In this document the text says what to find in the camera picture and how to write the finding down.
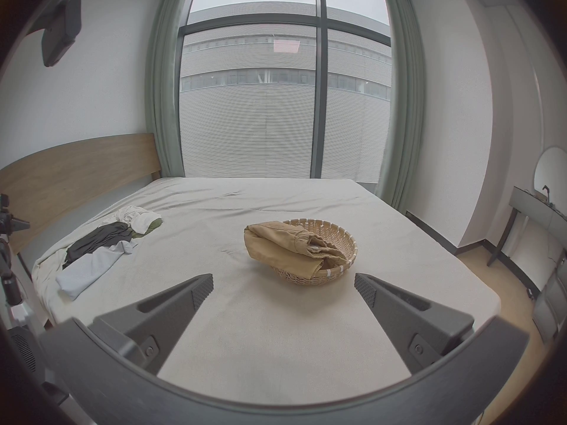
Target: wooden headboard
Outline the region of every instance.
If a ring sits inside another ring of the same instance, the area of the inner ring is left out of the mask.
[[[49,225],[98,195],[159,172],[153,134],[91,138],[30,154],[0,170],[10,212],[31,224],[13,233],[20,252]]]

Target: woven basket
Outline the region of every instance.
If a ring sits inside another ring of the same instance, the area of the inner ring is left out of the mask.
[[[338,250],[342,251],[348,260],[346,264],[342,266],[336,266],[332,269],[320,269],[310,279],[297,277],[294,274],[272,266],[273,270],[280,274],[280,276],[284,279],[296,283],[297,285],[321,285],[323,283],[327,283],[329,280],[340,277],[354,263],[354,259],[358,253],[358,247],[354,238],[344,228],[341,228],[334,223],[315,219],[293,219],[285,220],[283,223],[301,225],[306,230],[321,236],[321,238],[325,241],[334,244]]]

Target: wrinkled fitted sheet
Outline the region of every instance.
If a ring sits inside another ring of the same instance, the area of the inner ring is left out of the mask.
[[[163,224],[71,301],[55,279],[65,248],[126,205]],[[322,286],[289,283],[246,252],[247,225],[315,218],[349,231],[358,257]],[[500,299],[406,217],[349,180],[168,178],[117,202],[55,244],[33,283],[55,323],[86,325],[198,274],[212,273],[203,302],[159,378],[227,400],[305,404],[369,393],[410,376],[354,289],[363,272],[470,313],[475,329]]]

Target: floor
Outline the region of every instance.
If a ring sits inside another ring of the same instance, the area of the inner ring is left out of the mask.
[[[500,316],[527,331],[529,343],[507,383],[486,408],[480,425],[490,424],[514,401],[533,377],[548,350],[531,319],[534,303],[528,298],[526,287],[500,261],[496,260],[488,267],[486,262],[490,255],[484,247],[478,247],[458,258],[500,296]]]

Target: curtain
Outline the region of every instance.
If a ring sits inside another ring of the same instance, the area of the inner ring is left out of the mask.
[[[162,176],[185,176],[175,94],[175,46],[184,2],[161,0],[147,50],[146,126],[154,133]]]
[[[392,39],[392,99],[377,195],[406,212],[425,110],[423,45],[412,0],[386,0]]]

